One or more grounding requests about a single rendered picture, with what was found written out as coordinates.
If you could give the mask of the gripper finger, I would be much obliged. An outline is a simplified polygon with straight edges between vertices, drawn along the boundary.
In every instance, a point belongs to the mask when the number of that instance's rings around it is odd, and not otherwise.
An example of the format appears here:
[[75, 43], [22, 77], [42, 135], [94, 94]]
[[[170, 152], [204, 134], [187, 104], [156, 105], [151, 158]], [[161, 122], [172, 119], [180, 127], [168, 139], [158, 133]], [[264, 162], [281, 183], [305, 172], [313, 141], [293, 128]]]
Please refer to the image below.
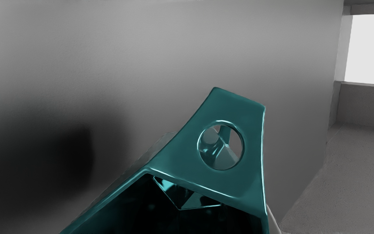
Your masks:
[[267, 217], [268, 217], [268, 227], [269, 227], [269, 234], [282, 234], [270, 208], [266, 205]]

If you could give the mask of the teal faceted mug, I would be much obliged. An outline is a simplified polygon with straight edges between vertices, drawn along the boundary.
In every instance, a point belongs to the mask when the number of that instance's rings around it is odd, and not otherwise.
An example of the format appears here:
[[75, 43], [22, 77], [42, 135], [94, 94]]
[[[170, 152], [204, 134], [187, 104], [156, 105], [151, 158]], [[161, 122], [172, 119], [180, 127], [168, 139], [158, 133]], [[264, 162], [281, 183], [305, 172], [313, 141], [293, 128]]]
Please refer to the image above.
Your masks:
[[270, 234], [265, 106], [214, 87], [59, 234]]

